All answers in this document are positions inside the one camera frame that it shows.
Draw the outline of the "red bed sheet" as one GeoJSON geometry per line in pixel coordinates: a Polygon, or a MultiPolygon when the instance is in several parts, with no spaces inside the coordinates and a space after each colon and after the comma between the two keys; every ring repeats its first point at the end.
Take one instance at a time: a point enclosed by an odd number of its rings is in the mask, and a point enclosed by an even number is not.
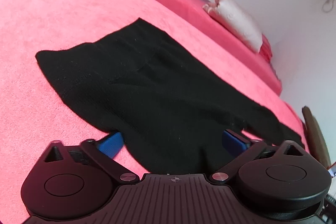
{"type": "Polygon", "coordinates": [[[203,5],[208,3],[206,0],[156,1],[213,39],[260,77],[276,94],[281,94],[282,84],[271,67],[272,50],[264,35],[260,52],[254,53],[203,10],[203,5]]]}

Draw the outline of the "pink bed blanket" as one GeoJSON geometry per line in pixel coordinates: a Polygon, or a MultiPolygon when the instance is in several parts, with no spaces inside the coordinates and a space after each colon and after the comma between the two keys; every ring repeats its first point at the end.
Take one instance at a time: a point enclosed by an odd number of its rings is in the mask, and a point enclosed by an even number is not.
{"type": "Polygon", "coordinates": [[[27,217],[21,186],[53,140],[77,145],[104,133],[63,104],[37,65],[41,50],[95,42],[142,18],[167,32],[223,80],[298,134],[302,122],[259,77],[155,0],[1,0],[1,221],[27,217]]]}

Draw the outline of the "black pants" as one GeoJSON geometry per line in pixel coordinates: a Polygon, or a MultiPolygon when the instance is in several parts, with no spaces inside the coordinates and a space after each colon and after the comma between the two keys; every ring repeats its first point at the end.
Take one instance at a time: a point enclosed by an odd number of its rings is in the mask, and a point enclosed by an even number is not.
{"type": "Polygon", "coordinates": [[[98,130],[120,132],[151,173],[218,170],[233,159],[222,145],[227,129],[275,145],[302,142],[268,108],[143,19],[97,42],[35,57],[63,103],[98,130]]]}

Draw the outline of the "white pillow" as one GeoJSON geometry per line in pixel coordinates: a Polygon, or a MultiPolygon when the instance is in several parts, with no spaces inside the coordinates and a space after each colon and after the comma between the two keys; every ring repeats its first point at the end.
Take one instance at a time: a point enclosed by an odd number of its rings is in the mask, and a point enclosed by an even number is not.
{"type": "Polygon", "coordinates": [[[234,0],[214,0],[203,5],[203,10],[224,26],[254,53],[259,53],[263,33],[256,20],[234,0]]]}

